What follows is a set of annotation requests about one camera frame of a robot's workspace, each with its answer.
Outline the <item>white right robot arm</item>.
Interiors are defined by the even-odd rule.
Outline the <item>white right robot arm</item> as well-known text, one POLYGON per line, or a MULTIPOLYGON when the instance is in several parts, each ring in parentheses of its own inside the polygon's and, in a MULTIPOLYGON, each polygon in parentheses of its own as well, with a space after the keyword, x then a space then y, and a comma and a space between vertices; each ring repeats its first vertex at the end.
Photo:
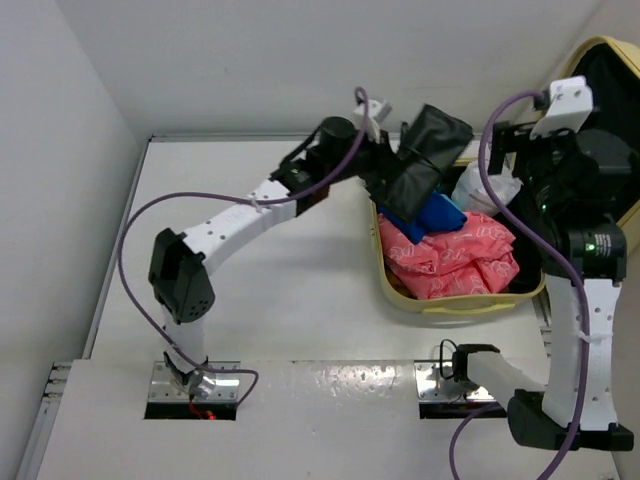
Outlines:
POLYGON ((459 345, 451 378, 485 388, 522 446, 630 451, 634 436, 611 393, 613 319, 627 273, 627 241, 614 213, 638 177, 637 153, 601 129, 536 135, 530 124, 502 122, 492 132, 489 170, 508 154, 523 183, 520 211, 509 221, 537 246, 546 279, 549 379, 532 380, 488 344, 459 345))

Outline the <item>brown garment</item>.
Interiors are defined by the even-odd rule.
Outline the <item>brown garment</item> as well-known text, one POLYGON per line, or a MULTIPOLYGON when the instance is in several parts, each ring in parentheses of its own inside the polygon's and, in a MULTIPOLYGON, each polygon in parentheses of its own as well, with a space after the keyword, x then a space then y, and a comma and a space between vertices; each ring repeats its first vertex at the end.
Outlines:
POLYGON ((391 270, 386 269, 386 278, 391 287, 399 294, 409 299, 415 299, 413 293, 407 288, 407 286, 401 281, 401 279, 391 270))

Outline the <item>pale yellow suitcase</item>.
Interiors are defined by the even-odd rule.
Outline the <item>pale yellow suitcase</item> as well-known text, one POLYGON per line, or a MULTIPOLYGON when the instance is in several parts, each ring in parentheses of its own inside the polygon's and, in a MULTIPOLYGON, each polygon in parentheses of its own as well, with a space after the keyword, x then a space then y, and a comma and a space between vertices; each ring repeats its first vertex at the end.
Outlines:
MULTIPOLYGON (((639 138, 639 47, 611 36, 596 36, 583 42, 557 72, 559 79, 583 75, 592 90, 604 94, 612 90, 625 94, 603 103, 605 112, 593 114, 591 121, 612 130, 625 141, 639 138)), ((535 268, 534 246, 521 233, 513 243, 513 255, 519 274, 498 294, 465 295, 430 300, 409 299, 399 295, 389 284, 378 226, 378 214, 372 214, 370 227, 382 293, 398 309, 417 314, 477 315, 508 310, 535 297, 545 288, 544 275, 535 268)))

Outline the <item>pink patterned garment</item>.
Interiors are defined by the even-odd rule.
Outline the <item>pink patterned garment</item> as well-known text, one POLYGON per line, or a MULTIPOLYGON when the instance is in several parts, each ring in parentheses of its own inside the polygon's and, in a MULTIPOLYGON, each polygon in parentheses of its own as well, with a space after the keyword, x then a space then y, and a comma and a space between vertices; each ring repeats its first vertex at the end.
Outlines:
POLYGON ((462 229, 427 235, 414 244, 378 215, 385 263, 416 298, 498 294, 519 273, 515 236, 483 213, 466 216, 462 229))

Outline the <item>white plastic bag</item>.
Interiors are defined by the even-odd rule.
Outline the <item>white plastic bag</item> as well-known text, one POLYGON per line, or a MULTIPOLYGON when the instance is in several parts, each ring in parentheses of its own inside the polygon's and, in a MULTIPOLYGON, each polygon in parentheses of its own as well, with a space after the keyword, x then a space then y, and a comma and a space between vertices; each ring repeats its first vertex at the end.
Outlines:
MULTIPOLYGON (((511 203, 523 185, 506 166, 500 174, 490 175, 488 180, 495 196, 505 206, 511 203)), ((471 162, 465 168, 451 193, 451 200, 463 212, 482 213, 490 217, 500 212, 481 181, 478 161, 471 162)))

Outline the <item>blue towel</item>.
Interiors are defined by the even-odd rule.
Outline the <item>blue towel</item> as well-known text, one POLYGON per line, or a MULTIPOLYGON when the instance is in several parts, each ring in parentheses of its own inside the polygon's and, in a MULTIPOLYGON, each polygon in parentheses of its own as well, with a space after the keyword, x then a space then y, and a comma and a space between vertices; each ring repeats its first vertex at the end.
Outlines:
POLYGON ((419 244, 429 234, 459 231, 466 221, 467 216, 451 199, 438 192, 431 194, 412 221, 394 217, 396 228, 414 245, 419 244))

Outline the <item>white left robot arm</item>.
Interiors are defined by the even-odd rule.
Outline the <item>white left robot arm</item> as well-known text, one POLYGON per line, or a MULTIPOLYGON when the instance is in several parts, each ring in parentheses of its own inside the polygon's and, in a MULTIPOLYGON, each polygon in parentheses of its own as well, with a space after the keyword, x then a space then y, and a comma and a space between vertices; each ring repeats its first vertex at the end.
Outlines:
POLYGON ((211 277, 226 260, 324 201, 338 182, 358 177, 368 192, 386 185, 394 155, 382 121, 380 113, 325 118, 247 197, 180 233, 166 228, 157 234, 148 281, 165 316, 164 361, 179 386, 195 390, 204 382, 203 325, 215 303, 211 277))

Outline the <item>black pouch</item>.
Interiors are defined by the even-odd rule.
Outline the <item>black pouch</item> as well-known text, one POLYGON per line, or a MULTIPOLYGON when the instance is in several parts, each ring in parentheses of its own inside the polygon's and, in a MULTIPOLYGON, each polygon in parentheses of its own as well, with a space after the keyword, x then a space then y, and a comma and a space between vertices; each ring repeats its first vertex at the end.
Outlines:
POLYGON ((426 104, 401 135, 396 151, 382 163, 370 197, 411 222, 473 139, 465 121, 426 104))

